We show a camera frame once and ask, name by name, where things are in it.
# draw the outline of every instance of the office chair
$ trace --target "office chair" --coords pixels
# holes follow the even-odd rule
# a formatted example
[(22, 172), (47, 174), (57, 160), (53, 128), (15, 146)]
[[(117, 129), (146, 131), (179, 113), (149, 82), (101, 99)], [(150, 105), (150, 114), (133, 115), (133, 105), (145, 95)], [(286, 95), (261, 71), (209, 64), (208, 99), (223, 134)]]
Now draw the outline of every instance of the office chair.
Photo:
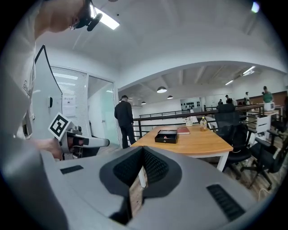
[(239, 112), (235, 111), (233, 104), (219, 105), (217, 109), (218, 113), (215, 114), (215, 120), (218, 132), (216, 134), (233, 147), (233, 150), (229, 152), (223, 171), (229, 167), (236, 175), (236, 180), (239, 180), (241, 173), (234, 168), (233, 164), (251, 157), (251, 152), (247, 146), (251, 133), (256, 133), (256, 131), (241, 123)]
[(280, 119), (276, 119), (275, 117), (271, 117), (271, 126), (273, 126), (276, 129), (276, 132), (279, 134), (279, 132), (284, 133), (287, 130), (287, 117), (288, 117), (288, 111), (285, 112), (285, 117), (278, 115)]
[[(279, 137), (279, 134), (276, 132), (273, 132), (271, 130), (269, 130), (268, 132), (272, 136)], [(249, 189), (256, 181), (258, 175), (261, 174), (268, 181), (268, 190), (270, 190), (272, 188), (272, 181), (269, 179), (265, 170), (268, 170), (268, 173), (277, 173), (281, 169), (288, 151), (288, 137), (284, 140), (283, 146), (278, 153), (276, 153), (277, 148), (270, 143), (263, 141), (259, 138), (256, 138), (255, 140), (258, 143), (251, 147), (249, 150), (252, 152), (252, 155), (257, 159), (257, 161), (254, 160), (252, 163), (256, 166), (242, 167), (240, 171), (243, 172), (245, 169), (247, 169), (257, 172), (256, 176), (253, 178), (251, 184), (248, 187)]]

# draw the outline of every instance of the white shirt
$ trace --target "white shirt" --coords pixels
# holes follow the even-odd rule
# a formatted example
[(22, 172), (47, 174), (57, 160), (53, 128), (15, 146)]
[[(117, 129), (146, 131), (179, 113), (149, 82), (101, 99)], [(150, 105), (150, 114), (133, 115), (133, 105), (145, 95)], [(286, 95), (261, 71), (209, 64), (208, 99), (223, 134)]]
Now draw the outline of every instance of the white shirt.
[(246, 105), (250, 105), (250, 99), (248, 95), (245, 95), (245, 101), (246, 101)]
[[(31, 101), (27, 112), (23, 114), (23, 122), (31, 128), (33, 119), (32, 93), (35, 80), (35, 18), (39, 13), (41, 2), (34, 5), (22, 18), (11, 34), (0, 59), (1, 72), (10, 77), (22, 90), (23, 96)], [(25, 139), (23, 124), (19, 124), (17, 137)]]

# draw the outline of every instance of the black metal railing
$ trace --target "black metal railing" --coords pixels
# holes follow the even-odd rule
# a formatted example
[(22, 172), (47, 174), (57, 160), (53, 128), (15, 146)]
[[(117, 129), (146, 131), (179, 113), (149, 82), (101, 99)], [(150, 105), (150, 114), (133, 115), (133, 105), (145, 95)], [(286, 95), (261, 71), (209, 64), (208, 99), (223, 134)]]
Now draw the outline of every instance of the black metal railing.
[[(241, 115), (240, 118), (247, 118), (247, 117), (257, 117), (257, 116), (264, 116), (264, 105), (259, 104), (259, 105), (248, 105), (248, 106), (236, 106), (235, 110), (239, 111), (240, 114), (245, 114), (246, 112), (253, 112), (254, 114), (251, 115)], [(161, 116), (149, 116), (149, 117), (140, 117), (134, 119), (134, 122), (138, 122), (138, 125), (133, 125), (133, 127), (139, 127), (139, 130), (134, 130), (134, 132), (139, 132), (139, 137), (142, 138), (143, 134), (142, 133), (148, 133), (149, 131), (144, 131), (142, 130), (142, 127), (153, 127), (153, 126), (170, 126), (170, 125), (184, 125), (185, 123), (175, 123), (175, 124), (141, 124), (141, 121), (152, 121), (152, 120), (164, 120), (164, 119), (173, 119), (173, 118), (187, 118), (190, 116), (207, 116), (207, 115), (213, 115), (215, 113), (218, 113), (218, 110), (208, 110), (208, 111), (203, 111), (203, 112), (195, 112), (195, 113), (181, 113), (181, 114), (173, 114), (173, 115), (161, 115)], [(215, 120), (207, 121), (208, 123), (216, 122)], [(243, 122), (245, 124), (255, 124), (256, 121), (252, 122), (247, 122), (246, 120), (243, 119)]]
[(159, 116), (169, 116), (169, 115), (177, 115), (177, 114), (186, 114), (190, 113), (190, 110), (184, 110), (184, 111), (171, 111), (171, 112), (163, 112), (163, 113), (151, 113), (151, 114), (143, 114), (140, 115), (140, 118), (151, 118), (151, 117), (159, 117)]

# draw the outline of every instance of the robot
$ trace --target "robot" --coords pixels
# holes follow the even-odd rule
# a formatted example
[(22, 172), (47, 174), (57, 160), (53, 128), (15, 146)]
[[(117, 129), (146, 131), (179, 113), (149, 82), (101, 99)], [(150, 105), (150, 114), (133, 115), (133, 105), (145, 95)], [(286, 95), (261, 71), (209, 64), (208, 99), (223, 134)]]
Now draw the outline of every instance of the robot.
[[(49, 132), (58, 139), (63, 151), (63, 160), (78, 159), (96, 155), (100, 147), (108, 146), (108, 139), (85, 137), (82, 135), (81, 126), (76, 126), (63, 114), (58, 113), (48, 127)], [(68, 140), (73, 141), (73, 151), (68, 147)]]

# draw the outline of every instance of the doorway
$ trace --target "doorway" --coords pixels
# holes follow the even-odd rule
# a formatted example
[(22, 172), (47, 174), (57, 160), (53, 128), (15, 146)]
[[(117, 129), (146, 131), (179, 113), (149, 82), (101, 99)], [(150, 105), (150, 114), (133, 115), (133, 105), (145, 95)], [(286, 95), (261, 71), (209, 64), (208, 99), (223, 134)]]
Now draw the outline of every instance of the doorway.
[(119, 147), (120, 142), (114, 108), (114, 84), (89, 76), (88, 117), (91, 135), (109, 139), (110, 144)]

